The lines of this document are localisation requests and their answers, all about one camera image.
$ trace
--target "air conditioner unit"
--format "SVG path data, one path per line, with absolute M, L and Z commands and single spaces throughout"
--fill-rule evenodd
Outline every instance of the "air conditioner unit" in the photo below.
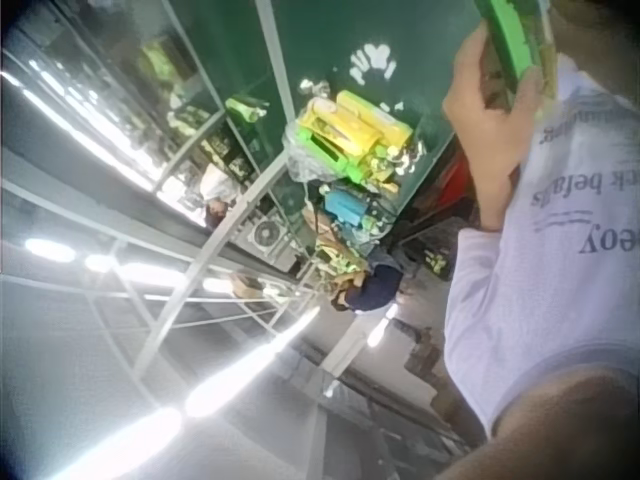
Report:
M 247 240 L 263 253 L 269 252 L 285 234 L 285 229 L 275 220 L 265 218 L 250 231 Z

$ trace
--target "person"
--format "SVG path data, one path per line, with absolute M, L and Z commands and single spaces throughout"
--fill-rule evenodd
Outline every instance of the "person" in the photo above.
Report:
M 200 194 L 205 201 L 205 223 L 209 229 L 215 230 L 235 199 L 242 194 L 242 186 L 210 163 L 200 181 Z
M 640 478 L 640 113 L 564 56 L 553 105 L 532 68 L 510 112 L 487 109 L 487 38 L 463 43 L 443 103 L 480 214 L 444 356 L 489 440 L 439 478 Z
M 386 307 L 400 290 L 403 267 L 382 248 L 375 248 L 367 257 L 369 271 L 337 276 L 331 305 L 338 312 L 346 310 L 370 312 Z

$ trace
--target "plastic bag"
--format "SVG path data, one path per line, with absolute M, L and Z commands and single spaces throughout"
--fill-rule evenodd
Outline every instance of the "plastic bag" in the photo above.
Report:
M 289 175 L 295 182 L 307 183 L 312 180 L 333 182 L 344 177 L 322 163 L 296 137 L 296 122 L 293 121 L 285 128 L 282 142 L 287 150 L 287 168 Z

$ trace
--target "white handprint logo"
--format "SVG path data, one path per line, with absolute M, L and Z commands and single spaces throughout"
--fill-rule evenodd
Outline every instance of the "white handprint logo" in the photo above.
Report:
M 390 55 L 391 49 L 389 45 L 381 44 L 376 47 L 367 43 L 363 48 L 358 49 L 351 55 L 351 63 L 353 63 L 354 66 L 349 70 L 349 75 L 351 75 L 359 85 L 365 85 L 366 82 L 363 78 L 364 73 L 370 69 L 384 70 L 384 78 L 385 80 L 389 80 L 398 66 L 395 60 L 389 61 Z

